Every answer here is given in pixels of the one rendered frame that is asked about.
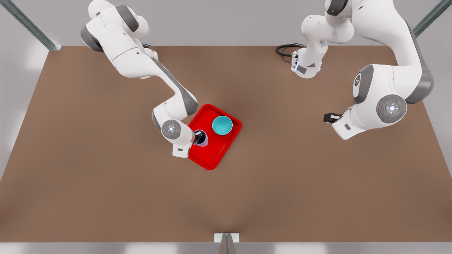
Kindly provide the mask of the teal bowl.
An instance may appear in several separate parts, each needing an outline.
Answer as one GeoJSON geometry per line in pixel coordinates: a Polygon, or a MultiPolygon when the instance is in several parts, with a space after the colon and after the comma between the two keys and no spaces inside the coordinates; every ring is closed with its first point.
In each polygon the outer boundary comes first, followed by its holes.
{"type": "Polygon", "coordinates": [[[213,120],[212,128],[218,135],[227,135],[233,128],[233,122],[229,117],[218,116],[213,120]]]}

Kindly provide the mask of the red rectangular tray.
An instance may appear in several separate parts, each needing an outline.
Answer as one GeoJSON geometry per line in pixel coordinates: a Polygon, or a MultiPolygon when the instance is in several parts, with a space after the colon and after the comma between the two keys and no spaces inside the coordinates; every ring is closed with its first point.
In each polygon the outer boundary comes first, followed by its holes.
{"type": "Polygon", "coordinates": [[[189,159],[207,170],[213,170],[219,164],[226,151],[233,143],[234,139],[242,128],[242,123],[230,114],[211,105],[205,104],[195,115],[189,124],[193,131],[202,130],[206,133],[206,146],[192,146],[189,152],[189,159]],[[215,132],[214,122],[218,117],[231,119],[228,128],[221,129],[230,131],[224,135],[215,132]]]}

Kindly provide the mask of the silver frame post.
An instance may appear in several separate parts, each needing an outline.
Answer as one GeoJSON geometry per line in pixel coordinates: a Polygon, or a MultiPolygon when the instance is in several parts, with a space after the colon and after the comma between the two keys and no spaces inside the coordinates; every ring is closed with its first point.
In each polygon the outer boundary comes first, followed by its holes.
{"type": "Polygon", "coordinates": [[[426,28],[428,28],[449,6],[452,0],[440,0],[434,8],[429,11],[424,18],[414,27],[415,37],[418,37],[426,28]]]}
{"type": "Polygon", "coordinates": [[[30,19],[21,11],[12,0],[0,0],[2,5],[19,23],[21,23],[47,50],[61,50],[61,45],[56,45],[46,36],[30,19]]]}
{"type": "Polygon", "coordinates": [[[235,243],[239,243],[239,233],[215,233],[214,242],[220,243],[219,254],[237,254],[235,243]]]}

